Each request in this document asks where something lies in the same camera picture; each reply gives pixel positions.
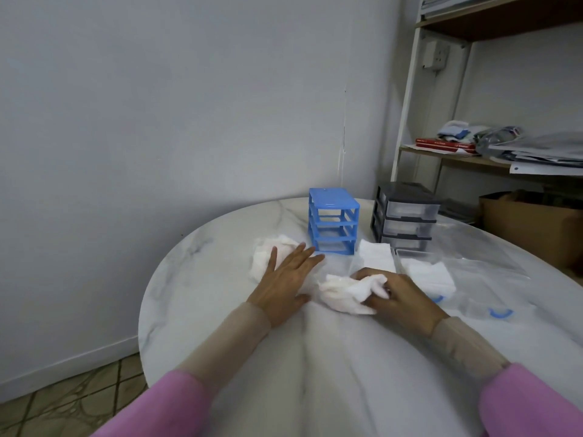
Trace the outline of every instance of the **baseboard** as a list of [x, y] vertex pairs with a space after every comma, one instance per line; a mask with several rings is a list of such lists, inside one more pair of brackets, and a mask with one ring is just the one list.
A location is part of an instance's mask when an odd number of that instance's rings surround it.
[[48, 367], [0, 382], [0, 403], [34, 392], [77, 374], [110, 364], [138, 352], [138, 337], [129, 337]]

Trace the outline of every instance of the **pink sweater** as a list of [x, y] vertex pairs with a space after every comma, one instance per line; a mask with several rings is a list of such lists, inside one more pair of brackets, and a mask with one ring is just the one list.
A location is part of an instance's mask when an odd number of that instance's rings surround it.
[[[191, 437], [208, 415], [210, 396], [190, 374], [170, 371], [94, 437]], [[482, 391], [480, 416], [490, 437], [583, 436], [583, 414], [520, 364]]]

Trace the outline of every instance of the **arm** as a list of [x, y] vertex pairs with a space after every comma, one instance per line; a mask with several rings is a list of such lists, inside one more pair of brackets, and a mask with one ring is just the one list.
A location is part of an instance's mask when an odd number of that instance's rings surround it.
[[479, 412], [491, 437], [583, 435], [583, 413], [520, 364], [511, 364], [458, 317], [449, 317], [405, 275], [363, 269], [354, 278], [384, 274], [390, 299], [365, 303], [380, 315], [431, 339], [482, 383]]
[[274, 248], [265, 275], [246, 302], [182, 362], [102, 426], [95, 437], [192, 437], [206, 420], [213, 398], [228, 384], [259, 342], [293, 316], [310, 297], [296, 295], [324, 259], [305, 244], [275, 269]]

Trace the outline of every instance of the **white wall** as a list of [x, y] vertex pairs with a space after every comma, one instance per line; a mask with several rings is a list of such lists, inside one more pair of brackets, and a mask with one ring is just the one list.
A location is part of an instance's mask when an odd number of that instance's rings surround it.
[[[457, 118], [519, 125], [537, 135], [583, 130], [583, 24], [474, 43]], [[539, 183], [444, 168], [438, 194], [477, 204], [501, 190]]]
[[0, 0], [0, 401], [132, 352], [204, 222], [371, 196], [409, 1]]

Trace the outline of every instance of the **cardboard box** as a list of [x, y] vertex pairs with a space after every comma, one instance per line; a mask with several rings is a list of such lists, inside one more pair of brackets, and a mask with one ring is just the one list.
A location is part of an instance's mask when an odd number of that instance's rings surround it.
[[552, 266], [571, 268], [583, 257], [583, 201], [535, 191], [501, 191], [481, 196], [480, 210], [487, 232]]

